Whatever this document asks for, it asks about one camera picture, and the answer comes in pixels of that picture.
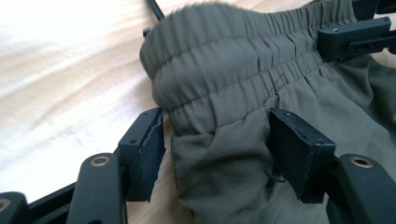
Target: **black plastic clip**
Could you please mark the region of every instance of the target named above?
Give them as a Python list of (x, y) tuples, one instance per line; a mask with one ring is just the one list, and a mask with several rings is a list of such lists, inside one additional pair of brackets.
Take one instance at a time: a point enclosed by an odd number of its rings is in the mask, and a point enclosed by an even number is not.
[(389, 31), (390, 18), (333, 26), (318, 31), (318, 51), (325, 60), (343, 60), (389, 48), (396, 53), (396, 31)]

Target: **elastic waistband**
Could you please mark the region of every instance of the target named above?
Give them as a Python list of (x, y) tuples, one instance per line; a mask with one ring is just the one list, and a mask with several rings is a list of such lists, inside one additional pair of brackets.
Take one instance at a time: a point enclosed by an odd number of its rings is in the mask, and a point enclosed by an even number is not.
[[(184, 133), (205, 133), (243, 118), (274, 88), (318, 69), (323, 63), (316, 51), (318, 29), (355, 21), (348, 0), (277, 13), (223, 4), (186, 7), (154, 26), (140, 58), (152, 79), (154, 100), (175, 126)], [(232, 104), (213, 105), (214, 98), (226, 101), (227, 94), (245, 94), (247, 101), (232, 118), (219, 119), (217, 113)], [(206, 108), (205, 115), (195, 114), (196, 107)], [(217, 123), (192, 127), (190, 119)]]

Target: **pants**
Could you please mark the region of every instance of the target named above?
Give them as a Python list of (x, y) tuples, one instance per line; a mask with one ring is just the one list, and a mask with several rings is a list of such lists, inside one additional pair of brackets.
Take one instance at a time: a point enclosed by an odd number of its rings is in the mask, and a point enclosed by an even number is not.
[(327, 135), (335, 155), (380, 162), (396, 179), (396, 70), (371, 56), (325, 63), (318, 29), (355, 22), (351, 1), (262, 14), (222, 4), (161, 21), (140, 51), (154, 100), (175, 129), (180, 203), (197, 223), (328, 223), (288, 183), (266, 185), (271, 107)]

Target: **gathered fabric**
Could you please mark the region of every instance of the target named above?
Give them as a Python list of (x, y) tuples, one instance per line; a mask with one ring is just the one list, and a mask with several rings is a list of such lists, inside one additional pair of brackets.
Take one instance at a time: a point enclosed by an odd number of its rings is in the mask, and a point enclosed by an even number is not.
[(268, 184), (272, 107), (327, 135), (336, 156), (370, 157), (396, 179), (396, 70), (317, 51), (318, 29), (353, 22), (351, 1), (325, 0), (277, 13), (195, 5), (153, 27), (140, 59), (175, 129), (179, 201), (197, 223), (329, 222), (326, 201)]

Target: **olive green pants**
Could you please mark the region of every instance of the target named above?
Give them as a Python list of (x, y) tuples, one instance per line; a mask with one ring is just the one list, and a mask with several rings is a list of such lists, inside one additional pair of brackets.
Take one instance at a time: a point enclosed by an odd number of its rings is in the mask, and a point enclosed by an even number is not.
[(153, 98), (175, 128), (180, 203), (197, 223), (328, 223), (288, 183), (266, 186), (271, 107), (327, 135), (336, 156), (379, 161), (396, 179), (396, 71), (361, 56), (325, 63), (318, 29), (355, 22), (348, 0), (262, 14), (187, 7), (157, 24), (141, 49)]

